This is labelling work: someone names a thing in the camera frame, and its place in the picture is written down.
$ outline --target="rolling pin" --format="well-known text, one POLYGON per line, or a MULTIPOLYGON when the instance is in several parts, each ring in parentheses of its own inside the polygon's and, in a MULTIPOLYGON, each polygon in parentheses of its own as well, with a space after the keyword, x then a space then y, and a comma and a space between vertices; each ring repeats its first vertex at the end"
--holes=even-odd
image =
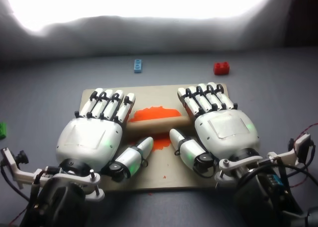
POLYGON ((180 129, 186 132, 189 130, 194 131, 194 125, 188 116, 128 122, 125 135, 127 137, 145 137, 169 133, 171 129, 180 129))

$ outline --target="beige board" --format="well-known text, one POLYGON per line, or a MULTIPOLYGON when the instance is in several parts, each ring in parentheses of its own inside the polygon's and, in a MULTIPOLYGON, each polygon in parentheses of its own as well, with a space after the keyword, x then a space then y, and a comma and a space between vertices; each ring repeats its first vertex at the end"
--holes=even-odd
MULTIPOLYGON (((176 109, 182 116, 188 116, 177 97, 177 90, 180 87, 188 88, 192 85, 196 86, 197 84, 116 87, 107 89, 112 89, 114 92, 120 89, 123 90, 125 94, 134 93, 136 95, 136 102, 129 117, 129 119, 131 119, 138 110, 159 106, 163 106, 163 108, 166 109, 176 109)), ((224 93, 228 96, 226 85, 222 84, 222 86, 224 87, 224 93)), ((87 102, 94 90, 95 89, 84 90, 80 109, 87 102)), ((179 156, 174 155, 174 151, 175 149, 172 145, 162 150, 152 151, 148 157, 148 167, 141 167, 138 173, 131 179, 124 183, 116 183, 112 181, 110 177, 102 176, 99 187, 105 191, 117 191, 215 186, 214 178, 204 179, 196 175, 182 162, 179 156)))

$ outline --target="red wire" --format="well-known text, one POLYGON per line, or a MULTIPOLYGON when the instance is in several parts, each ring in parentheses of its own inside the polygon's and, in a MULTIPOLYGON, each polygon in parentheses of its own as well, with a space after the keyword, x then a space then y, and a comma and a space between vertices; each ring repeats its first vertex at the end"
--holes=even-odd
MULTIPOLYGON (((312 126, 315 126, 315 125, 318 125, 318 123, 314 123, 314 124, 311 124, 309 125, 305 130, 303 130, 299 135, 298 137, 296 138, 295 142, 308 130, 310 129, 312 126)), ((290 186, 290 188, 294 188, 294 187, 297 187, 297 186, 300 186, 301 184, 303 184, 306 180, 307 180, 308 176, 306 176, 301 182, 293 185, 293 186, 290 186)))
POLYGON ((26 211, 26 207, 9 223, 9 226, 11 226, 25 211, 26 211))

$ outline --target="green lego brick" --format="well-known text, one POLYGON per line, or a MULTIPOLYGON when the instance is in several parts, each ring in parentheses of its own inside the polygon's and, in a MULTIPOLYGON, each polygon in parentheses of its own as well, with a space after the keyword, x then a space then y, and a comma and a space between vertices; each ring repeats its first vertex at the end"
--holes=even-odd
POLYGON ((0 140, 6 138, 6 124, 0 123, 0 140))

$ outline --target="orange play dough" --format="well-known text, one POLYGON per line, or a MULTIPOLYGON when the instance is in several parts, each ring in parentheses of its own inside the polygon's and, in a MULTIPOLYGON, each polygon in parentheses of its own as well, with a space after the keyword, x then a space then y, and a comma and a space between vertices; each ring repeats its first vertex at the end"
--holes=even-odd
MULTIPOLYGON (((165 109, 162 106, 160 107, 151 107, 142 110, 136 111, 134 117, 129 122, 136 122, 149 119, 162 119, 181 116, 179 111, 176 109, 165 109)), ((171 144, 169 134, 160 134, 153 136, 155 150, 162 150, 165 147, 168 147, 171 144)))

